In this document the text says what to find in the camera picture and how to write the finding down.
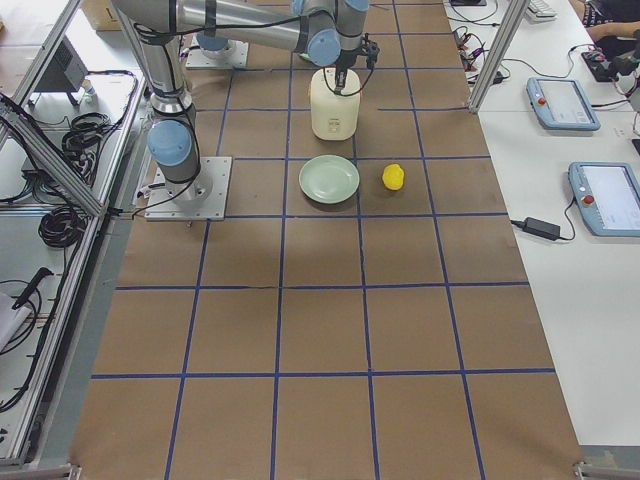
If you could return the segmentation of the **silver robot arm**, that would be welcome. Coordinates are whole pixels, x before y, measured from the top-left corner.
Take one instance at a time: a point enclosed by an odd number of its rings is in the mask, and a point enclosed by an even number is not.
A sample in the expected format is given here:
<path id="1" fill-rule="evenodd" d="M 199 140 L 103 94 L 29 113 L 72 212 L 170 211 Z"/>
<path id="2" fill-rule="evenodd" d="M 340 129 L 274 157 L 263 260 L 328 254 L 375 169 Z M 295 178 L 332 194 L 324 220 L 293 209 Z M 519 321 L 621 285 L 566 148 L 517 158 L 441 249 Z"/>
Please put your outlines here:
<path id="1" fill-rule="evenodd" d="M 181 37 L 201 33 L 304 53 L 319 67 L 335 68 L 342 89 L 360 56 L 377 47 L 364 33 L 366 1 L 294 1 L 290 13 L 243 1 L 117 1 L 132 24 L 140 66 L 152 87 L 154 125 L 147 145 L 173 199 L 205 198 L 212 178 L 201 169 L 195 108 L 179 66 Z"/>
<path id="2" fill-rule="evenodd" d="M 199 32 L 196 40 L 200 51 L 207 58 L 221 60 L 228 58 L 235 51 L 235 43 L 225 37 L 215 37 Z"/>

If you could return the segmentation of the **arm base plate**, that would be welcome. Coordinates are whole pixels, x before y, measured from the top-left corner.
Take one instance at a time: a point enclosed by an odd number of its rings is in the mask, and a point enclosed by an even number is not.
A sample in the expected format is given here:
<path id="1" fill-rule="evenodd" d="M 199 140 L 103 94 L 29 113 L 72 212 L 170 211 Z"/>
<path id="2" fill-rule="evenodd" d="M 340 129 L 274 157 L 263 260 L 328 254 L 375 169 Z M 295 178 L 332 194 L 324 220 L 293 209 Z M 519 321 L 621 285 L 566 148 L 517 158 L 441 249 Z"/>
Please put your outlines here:
<path id="1" fill-rule="evenodd" d="M 232 158 L 201 157 L 201 171 L 188 187 L 167 182 L 160 167 L 154 182 L 162 183 L 149 196 L 143 211 L 148 221 L 221 221 L 225 218 Z"/>
<path id="2" fill-rule="evenodd" d="M 220 50 L 201 49 L 193 38 L 187 49 L 186 68 L 189 70 L 234 70 L 245 69 L 249 44 L 230 41 Z"/>

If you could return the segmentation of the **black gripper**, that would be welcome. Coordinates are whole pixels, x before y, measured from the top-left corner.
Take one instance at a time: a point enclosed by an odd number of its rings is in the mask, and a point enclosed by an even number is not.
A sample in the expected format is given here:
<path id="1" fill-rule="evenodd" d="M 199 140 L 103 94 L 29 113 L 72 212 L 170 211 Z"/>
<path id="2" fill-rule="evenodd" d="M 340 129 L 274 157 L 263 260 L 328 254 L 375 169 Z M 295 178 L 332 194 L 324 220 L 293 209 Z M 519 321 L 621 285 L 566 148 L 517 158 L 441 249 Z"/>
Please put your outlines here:
<path id="1" fill-rule="evenodd" d="M 341 95 L 346 86 L 348 78 L 348 69 L 352 68 L 357 58 L 360 56 L 361 48 L 357 47 L 352 50 L 342 50 L 335 62 L 334 73 L 334 90 L 336 95 Z"/>

